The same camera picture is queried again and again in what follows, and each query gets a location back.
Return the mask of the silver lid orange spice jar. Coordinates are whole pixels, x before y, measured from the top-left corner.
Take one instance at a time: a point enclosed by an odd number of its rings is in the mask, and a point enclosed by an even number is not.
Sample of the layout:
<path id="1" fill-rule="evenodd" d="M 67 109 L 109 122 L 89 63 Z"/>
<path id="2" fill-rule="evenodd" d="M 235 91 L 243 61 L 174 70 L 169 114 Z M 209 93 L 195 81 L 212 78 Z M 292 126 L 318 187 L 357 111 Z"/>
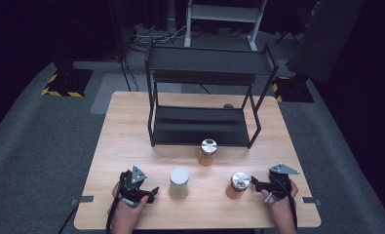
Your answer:
<path id="1" fill-rule="evenodd" d="M 229 199 L 237 200 L 242 197 L 250 185 L 250 177 L 242 172 L 236 172 L 231 175 L 225 194 Z"/>

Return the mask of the grey table clamp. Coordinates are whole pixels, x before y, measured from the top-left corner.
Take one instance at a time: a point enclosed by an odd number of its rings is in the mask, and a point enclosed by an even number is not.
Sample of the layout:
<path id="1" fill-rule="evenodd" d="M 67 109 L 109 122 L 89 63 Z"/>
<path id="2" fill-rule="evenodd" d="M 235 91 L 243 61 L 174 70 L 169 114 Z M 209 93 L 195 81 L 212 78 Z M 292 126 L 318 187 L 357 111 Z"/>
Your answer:
<path id="1" fill-rule="evenodd" d="M 321 201 L 318 199 L 315 199 L 314 197 L 302 197 L 302 201 L 304 204 L 314 204 L 317 207 L 322 205 Z"/>
<path id="2" fill-rule="evenodd" d="M 94 200 L 93 196 L 80 196 L 79 198 L 72 198 L 70 205 L 73 207 L 78 206 L 80 203 L 91 203 Z"/>

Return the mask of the white cylindrical cup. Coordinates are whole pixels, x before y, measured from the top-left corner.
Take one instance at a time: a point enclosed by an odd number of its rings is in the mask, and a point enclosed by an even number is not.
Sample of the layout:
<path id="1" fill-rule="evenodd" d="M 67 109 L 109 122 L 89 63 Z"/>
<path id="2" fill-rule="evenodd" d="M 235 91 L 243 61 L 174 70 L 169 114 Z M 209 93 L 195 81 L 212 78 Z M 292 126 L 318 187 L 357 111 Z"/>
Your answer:
<path id="1" fill-rule="evenodd" d="M 176 200 L 185 199 L 188 194 L 188 181 L 188 170 L 181 166 L 175 167 L 170 174 L 170 196 Z"/>

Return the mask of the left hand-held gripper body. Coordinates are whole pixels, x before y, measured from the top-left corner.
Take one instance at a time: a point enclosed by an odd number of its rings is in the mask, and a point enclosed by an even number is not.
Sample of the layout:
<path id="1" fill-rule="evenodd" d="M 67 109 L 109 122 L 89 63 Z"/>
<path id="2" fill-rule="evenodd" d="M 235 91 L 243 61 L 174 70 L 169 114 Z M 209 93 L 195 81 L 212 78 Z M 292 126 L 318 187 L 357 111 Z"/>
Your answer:
<path id="1" fill-rule="evenodd" d="M 137 166 L 133 166 L 131 170 L 122 172 L 119 181 L 119 193 L 121 200 L 132 208 L 136 208 L 140 200 L 144 196 L 148 196 L 149 192 L 141 190 L 147 175 Z"/>

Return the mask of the black base with hazard tape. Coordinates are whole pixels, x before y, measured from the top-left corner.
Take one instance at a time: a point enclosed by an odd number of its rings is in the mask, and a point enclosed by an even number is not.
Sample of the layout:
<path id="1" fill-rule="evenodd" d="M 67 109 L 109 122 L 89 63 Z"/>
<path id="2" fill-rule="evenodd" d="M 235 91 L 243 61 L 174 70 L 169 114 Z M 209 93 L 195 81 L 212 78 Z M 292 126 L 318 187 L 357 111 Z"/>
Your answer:
<path id="1" fill-rule="evenodd" d="M 306 85 L 308 78 L 296 74 L 293 77 L 275 77 L 272 88 L 278 102 L 306 102 L 313 103 L 313 97 Z"/>
<path id="2" fill-rule="evenodd" d="M 70 72 L 57 70 L 49 79 L 41 95 L 82 98 L 92 75 L 91 69 L 73 69 Z"/>

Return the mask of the silver lid yellow spice jar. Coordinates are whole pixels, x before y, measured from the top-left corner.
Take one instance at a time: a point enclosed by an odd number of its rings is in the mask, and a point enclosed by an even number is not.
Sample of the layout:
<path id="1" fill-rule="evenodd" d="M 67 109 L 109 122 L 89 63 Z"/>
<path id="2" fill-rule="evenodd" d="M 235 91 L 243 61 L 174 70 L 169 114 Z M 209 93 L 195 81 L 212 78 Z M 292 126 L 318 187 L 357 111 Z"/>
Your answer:
<path id="1" fill-rule="evenodd" d="M 203 167 L 208 167 L 214 160 L 217 151 L 217 143 L 210 138 L 204 139 L 199 150 L 198 162 Z"/>

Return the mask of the person's left hand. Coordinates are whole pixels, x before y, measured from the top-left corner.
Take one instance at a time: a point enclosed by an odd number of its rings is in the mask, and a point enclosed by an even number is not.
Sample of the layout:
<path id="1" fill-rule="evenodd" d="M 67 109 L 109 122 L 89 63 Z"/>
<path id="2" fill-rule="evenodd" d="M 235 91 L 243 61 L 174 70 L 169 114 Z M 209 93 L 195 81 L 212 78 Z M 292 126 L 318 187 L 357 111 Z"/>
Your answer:
<path id="1" fill-rule="evenodd" d="M 142 197 L 136 208 L 132 208 L 124 202 L 119 202 L 112 218 L 111 226 L 115 223 L 125 223 L 135 227 L 142 211 L 146 207 L 147 199 L 148 196 Z"/>

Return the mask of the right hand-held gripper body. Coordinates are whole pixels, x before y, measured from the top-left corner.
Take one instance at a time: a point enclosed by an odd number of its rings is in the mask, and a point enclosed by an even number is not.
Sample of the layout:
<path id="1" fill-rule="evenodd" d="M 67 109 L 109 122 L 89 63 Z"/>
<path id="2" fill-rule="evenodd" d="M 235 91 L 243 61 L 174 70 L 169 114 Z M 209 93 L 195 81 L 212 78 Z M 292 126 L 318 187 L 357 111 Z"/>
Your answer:
<path id="1" fill-rule="evenodd" d="M 272 197 L 281 200 L 286 196 L 290 196 L 291 192 L 291 183 L 289 176 L 290 175 L 299 175 L 299 171 L 295 170 L 283 163 L 280 163 L 269 168 L 269 180 L 264 187 L 268 191 L 267 197 L 264 199 L 264 204 L 266 206 L 271 206 L 269 199 Z"/>

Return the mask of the white metal stand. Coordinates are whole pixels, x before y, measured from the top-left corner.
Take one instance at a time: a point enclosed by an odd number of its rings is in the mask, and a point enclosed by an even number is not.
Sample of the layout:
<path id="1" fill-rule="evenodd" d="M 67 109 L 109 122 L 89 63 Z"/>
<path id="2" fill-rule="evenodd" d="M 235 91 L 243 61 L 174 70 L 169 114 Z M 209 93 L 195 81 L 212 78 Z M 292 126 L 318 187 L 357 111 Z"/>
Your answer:
<path id="1" fill-rule="evenodd" d="M 186 32 L 184 46 L 191 46 L 192 20 L 218 20 L 252 23 L 253 29 L 247 36 L 247 40 L 252 51 L 257 50 L 255 39 L 264 15 L 268 0 L 261 0 L 260 6 L 256 8 L 214 6 L 194 4 L 193 0 L 188 1 L 186 10 Z"/>

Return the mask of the person's right hand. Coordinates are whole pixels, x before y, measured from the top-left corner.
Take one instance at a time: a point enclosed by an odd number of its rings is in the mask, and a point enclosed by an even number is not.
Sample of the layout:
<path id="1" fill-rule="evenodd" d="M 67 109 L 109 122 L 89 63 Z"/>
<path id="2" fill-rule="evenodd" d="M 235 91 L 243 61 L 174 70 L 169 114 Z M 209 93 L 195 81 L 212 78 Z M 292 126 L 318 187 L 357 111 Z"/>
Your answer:
<path id="1" fill-rule="evenodd" d="M 281 200 L 275 200 L 272 196 L 270 196 L 270 192 L 266 189 L 262 189 L 261 194 L 266 199 L 266 204 L 269 208 L 272 219 L 277 225 L 294 225 L 293 214 L 288 196 Z"/>

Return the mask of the dark tilted panel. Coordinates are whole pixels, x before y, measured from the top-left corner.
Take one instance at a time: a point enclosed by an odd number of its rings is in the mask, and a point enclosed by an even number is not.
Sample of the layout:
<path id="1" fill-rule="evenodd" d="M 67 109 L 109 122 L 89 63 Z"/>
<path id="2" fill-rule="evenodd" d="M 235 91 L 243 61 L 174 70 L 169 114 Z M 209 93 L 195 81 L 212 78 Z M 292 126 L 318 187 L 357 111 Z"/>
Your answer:
<path id="1" fill-rule="evenodd" d="M 327 83 L 366 0 L 321 0 L 288 70 Z"/>

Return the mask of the black two-tier metal rack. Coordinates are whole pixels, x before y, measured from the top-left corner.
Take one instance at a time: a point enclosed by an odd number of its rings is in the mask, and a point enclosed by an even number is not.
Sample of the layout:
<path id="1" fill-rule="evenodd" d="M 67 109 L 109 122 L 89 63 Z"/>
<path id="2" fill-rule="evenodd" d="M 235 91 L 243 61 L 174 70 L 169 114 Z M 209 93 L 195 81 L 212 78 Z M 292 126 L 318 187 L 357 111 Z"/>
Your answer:
<path id="1" fill-rule="evenodd" d="M 258 109 L 279 68 L 268 45 L 261 51 L 158 46 L 145 54 L 149 95 L 148 133 L 152 145 L 199 144 L 250 148 L 261 131 Z M 239 107 L 187 107 L 159 102 L 158 85 L 241 86 L 247 90 Z"/>

